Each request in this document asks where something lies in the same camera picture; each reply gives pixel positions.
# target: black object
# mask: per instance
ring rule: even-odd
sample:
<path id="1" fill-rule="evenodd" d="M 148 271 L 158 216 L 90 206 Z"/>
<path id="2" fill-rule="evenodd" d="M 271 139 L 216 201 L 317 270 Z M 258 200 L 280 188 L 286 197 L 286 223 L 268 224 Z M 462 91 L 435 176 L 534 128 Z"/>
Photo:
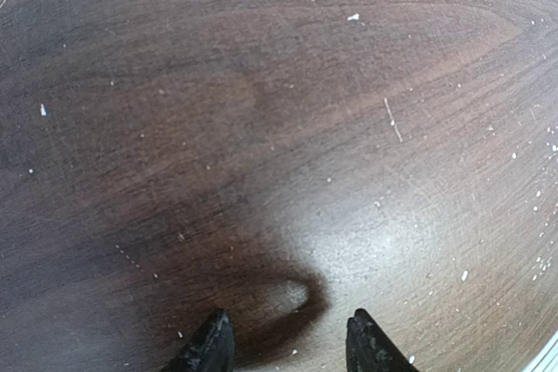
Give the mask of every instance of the black object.
<path id="1" fill-rule="evenodd" d="M 347 322 L 346 355 L 348 372 L 418 372 L 363 309 Z M 234 357 L 233 326 L 217 309 L 160 372 L 232 372 Z"/>

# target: wood grain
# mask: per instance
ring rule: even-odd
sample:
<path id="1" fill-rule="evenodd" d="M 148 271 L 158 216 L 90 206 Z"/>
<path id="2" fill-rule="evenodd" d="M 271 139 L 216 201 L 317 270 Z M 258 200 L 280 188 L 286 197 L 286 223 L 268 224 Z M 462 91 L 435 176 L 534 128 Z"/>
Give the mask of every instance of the wood grain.
<path id="1" fill-rule="evenodd" d="M 246 370 L 344 370 L 363 307 L 422 371 L 521 370 L 557 51 L 558 0 L 6 0 L 0 369 L 156 371 L 224 307 Z"/>

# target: dark wood surface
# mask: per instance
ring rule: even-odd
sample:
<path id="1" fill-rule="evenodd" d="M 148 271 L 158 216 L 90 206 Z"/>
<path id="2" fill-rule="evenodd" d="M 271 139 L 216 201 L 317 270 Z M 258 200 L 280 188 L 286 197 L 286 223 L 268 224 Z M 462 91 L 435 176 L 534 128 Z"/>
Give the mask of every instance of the dark wood surface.
<path id="1" fill-rule="evenodd" d="M 343 371 L 358 307 L 422 371 L 558 329 L 558 0 L 2 1 L 2 371 L 214 307 L 261 371 Z"/>

